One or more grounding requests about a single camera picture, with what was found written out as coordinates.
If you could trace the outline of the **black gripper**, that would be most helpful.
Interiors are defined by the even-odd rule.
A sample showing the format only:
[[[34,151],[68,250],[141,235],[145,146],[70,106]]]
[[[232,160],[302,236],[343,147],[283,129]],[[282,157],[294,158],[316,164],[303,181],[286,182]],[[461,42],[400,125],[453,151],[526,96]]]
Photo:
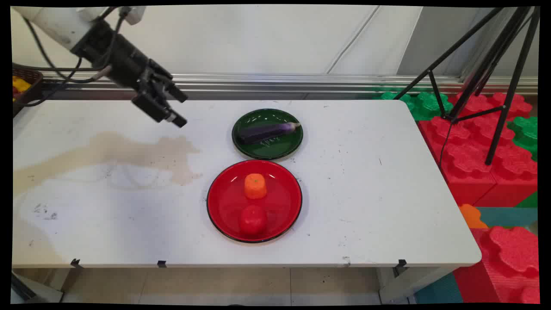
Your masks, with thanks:
[[[122,34],[116,34],[106,21],[93,23],[70,51],[89,61],[93,67],[103,67],[107,61],[111,66],[108,78],[120,87],[138,91],[131,99],[132,104],[154,121],[170,122],[179,128],[187,124],[187,120],[173,110],[167,100],[167,94],[178,102],[188,99],[174,83],[173,75],[144,55]],[[149,69],[149,84],[139,90],[138,79],[146,69]]]

